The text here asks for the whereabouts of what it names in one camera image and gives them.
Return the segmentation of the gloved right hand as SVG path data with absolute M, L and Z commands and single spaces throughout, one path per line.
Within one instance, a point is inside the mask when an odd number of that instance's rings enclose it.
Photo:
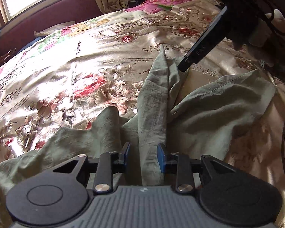
M 260 21 L 245 45 L 250 56 L 269 67 L 285 64 L 285 36 L 273 33 L 264 21 Z

